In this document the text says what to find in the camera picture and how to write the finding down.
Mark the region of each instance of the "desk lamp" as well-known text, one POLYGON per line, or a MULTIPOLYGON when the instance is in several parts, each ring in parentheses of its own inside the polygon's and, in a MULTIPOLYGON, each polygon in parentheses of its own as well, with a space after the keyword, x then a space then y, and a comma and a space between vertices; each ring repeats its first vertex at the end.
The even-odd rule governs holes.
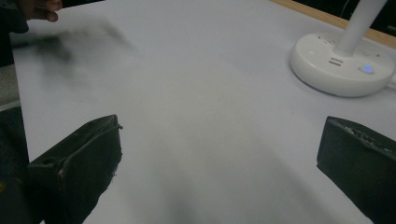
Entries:
POLYGON ((360 0, 341 35, 303 36, 290 56, 297 77, 319 91, 344 97, 368 95, 388 85, 395 78, 394 61, 362 39, 386 2, 360 0))

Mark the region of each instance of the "white table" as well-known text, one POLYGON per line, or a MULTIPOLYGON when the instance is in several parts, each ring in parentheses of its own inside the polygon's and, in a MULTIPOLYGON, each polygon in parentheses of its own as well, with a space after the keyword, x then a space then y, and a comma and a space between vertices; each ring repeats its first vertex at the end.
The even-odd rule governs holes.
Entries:
POLYGON ((371 223, 318 145, 327 116, 396 139, 396 90, 333 97, 289 66, 302 35, 338 28, 266 0, 105 1, 30 26, 14 55, 31 159, 89 120, 124 127, 85 223, 371 223))

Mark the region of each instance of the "button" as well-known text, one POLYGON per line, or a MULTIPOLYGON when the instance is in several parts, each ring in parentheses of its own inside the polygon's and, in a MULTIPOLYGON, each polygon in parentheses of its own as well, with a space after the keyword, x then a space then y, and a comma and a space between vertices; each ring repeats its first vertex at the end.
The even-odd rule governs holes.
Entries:
POLYGON ((374 68, 370 65, 362 65, 358 69, 367 75, 373 75, 375 73, 374 68))

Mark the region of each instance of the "blue light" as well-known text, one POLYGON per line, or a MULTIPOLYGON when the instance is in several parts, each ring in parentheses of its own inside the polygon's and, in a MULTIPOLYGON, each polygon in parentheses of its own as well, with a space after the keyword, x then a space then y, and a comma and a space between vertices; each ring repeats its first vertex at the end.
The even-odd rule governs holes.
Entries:
POLYGON ((373 68, 369 65, 365 65, 365 66, 363 66, 363 68, 366 72, 373 72, 373 68))

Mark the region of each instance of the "lamp base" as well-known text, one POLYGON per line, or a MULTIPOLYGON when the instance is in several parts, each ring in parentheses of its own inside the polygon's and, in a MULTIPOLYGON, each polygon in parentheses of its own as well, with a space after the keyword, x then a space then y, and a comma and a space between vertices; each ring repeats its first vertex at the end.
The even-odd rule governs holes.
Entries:
POLYGON ((362 40, 352 57, 341 57, 333 52, 339 38, 338 34, 310 34, 296 43, 290 65, 302 82, 344 97, 368 95, 390 83, 395 63, 384 50, 362 40))

